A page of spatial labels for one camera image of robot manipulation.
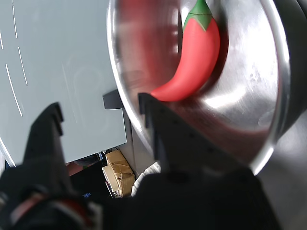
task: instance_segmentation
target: white line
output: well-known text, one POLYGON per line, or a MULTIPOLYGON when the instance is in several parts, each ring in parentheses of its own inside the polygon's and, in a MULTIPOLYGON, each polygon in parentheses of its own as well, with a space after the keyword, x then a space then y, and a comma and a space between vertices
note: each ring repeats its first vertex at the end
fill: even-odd
POLYGON ((3 49, 2 37, 1 37, 1 30, 0 30, 0 43, 1 43, 1 48, 3 49))
MULTIPOLYGON (((20 54, 20 49, 19 49, 19 47, 18 47, 18 52, 19 52, 21 67, 23 68, 23 72, 24 72, 24 65, 23 65, 23 61, 21 60, 21 54, 20 54)), ((25 79, 25 83, 28 85, 28 81, 27 81, 27 78, 25 77, 25 73, 24 73, 24 79, 25 79)))
POLYGON ((16 164, 14 163, 13 159, 11 158, 11 156, 10 156, 8 150, 6 149, 6 147, 5 147, 5 145, 4 145, 4 143, 3 143, 2 139, 1 139, 1 137, 0 137, 0 144, 2 145, 2 148, 3 148, 3 150, 4 150, 4 154, 9 158, 8 161, 11 161, 11 164, 14 165, 14 166, 16 167, 16 164))
POLYGON ((16 34, 16 38, 17 38, 17 30, 16 30, 16 21, 15 21, 15 10, 14 10, 14 6, 13 6, 13 16, 14 16, 15 34, 16 34))
POLYGON ((13 95, 14 95, 14 98, 15 98, 15 101, 16 101, 16 104, 17 104, 17 107, 18 107, 18 110, 19 110, 20 116, 21 116, 21 117, 23 117, 23 114, 21 113, 21 110, 20 110, 20 108, 19 108, 19 104, 18 104, 18 101, 17 101, 16 95, 15 95, 15 91, 14 91, 13 85, 12 85, 12 81, 11 81, 11 77, 10 77, 10 73, 9 73, 8 65, 7 65, 7 64, 5 64, 5 67, 6 67, 6 72, 8 73, 8 77, 9 77, 9 80, 10 80, 10 84, 11 84, 12 92, 13 92, 13 95))

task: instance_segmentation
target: gray panel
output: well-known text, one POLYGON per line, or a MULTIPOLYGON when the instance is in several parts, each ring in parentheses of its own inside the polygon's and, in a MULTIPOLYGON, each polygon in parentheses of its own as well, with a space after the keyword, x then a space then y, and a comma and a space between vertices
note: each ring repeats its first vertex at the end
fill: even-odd
POLYGON ((259 173, 264 190, 285 230, 307 226, 307 111, 282 136, 259 173))
POLYGON ((134 158, 134 151, 133 151, 133 139, 132 139, 132 130, 131 130, 131 122, 128 118, 128 115, 125 110, 124 113, 124 122, 125 122, 125 130, 126 130, 126 138, 127 142, 121 146, 119 146, 119 150, 126 158, 127 162, 129 163, 130 167, 136 172, 135 167, 135 158, 134 158))
POLYGON ((135 171, 137 177, 149 166, 151 166, 155 161, 153 156, 150 155, 146 147, 141 142, 135 129, 132 128, 132 138, 133 138, 133 149, 135 158, 135 171))
POLYGON ((105 110, 102 100, 116 89, 107 5, 106 0, 0 2, 0 137, 16 163, 31 123, 57 101, 65 119, 66 161, 126 142, 122 110, 105 110))

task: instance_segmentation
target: stainless steel bowl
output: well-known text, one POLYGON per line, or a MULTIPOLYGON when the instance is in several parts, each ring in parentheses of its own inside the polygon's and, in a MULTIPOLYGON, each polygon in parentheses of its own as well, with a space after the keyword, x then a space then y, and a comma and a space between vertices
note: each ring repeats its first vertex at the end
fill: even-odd
MULTIPOLYGON (((182 24, 196 0, 111 0, 108 48, 119 94, 152 152, 137 94, 174 75, 182 24)), ((192 97, 167 105, 207 139, 257 174, 281 135, 305 109, 307 20, 296 0, 207 0, 221 50, 211 80, 192 97)))

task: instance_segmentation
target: table surface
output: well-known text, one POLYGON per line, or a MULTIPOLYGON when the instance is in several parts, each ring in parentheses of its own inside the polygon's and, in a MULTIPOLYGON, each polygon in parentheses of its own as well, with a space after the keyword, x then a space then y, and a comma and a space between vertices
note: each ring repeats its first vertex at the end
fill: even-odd
POLYGON ((126 142, 106 40, 106 0, 0 2, 0 151, 19 164, 30 125, 60 102, 66 162, 126 142))

